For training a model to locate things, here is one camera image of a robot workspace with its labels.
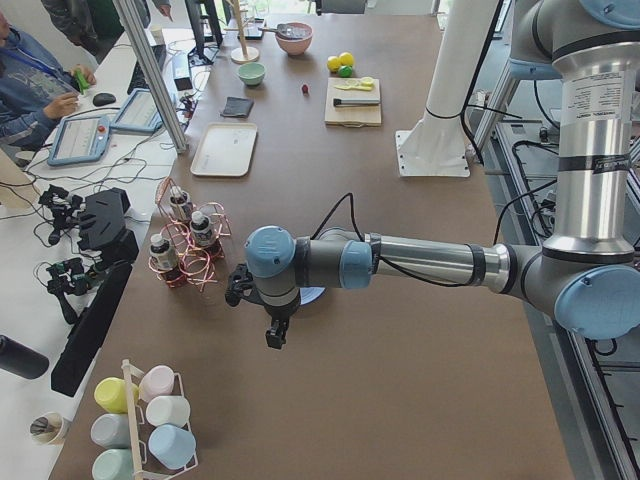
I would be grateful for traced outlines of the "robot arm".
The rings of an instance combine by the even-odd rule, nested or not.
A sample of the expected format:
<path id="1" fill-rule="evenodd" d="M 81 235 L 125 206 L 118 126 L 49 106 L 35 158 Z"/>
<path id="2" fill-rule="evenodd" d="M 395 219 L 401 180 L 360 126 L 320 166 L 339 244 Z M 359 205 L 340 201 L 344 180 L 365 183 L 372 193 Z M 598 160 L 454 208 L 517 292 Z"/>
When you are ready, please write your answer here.
<path id="1" fill-rule="evenodd" d="M 639 323 L 639 274 L 623 236 L 632 162 L 631 101 L 639 67 L 635 1 L 520 1 L 515 72 L 536 67 L 562 80 L 555 224 L 541 246 L 451 244 L 321 228 L 293 238 L 265 226 L 245 244 L 250 301 L 286 340 L 303 287 L 364 288 L 376 273 L 445 287 L 484 286 L 520 298 L 566 330 L 614 339 Z"/>

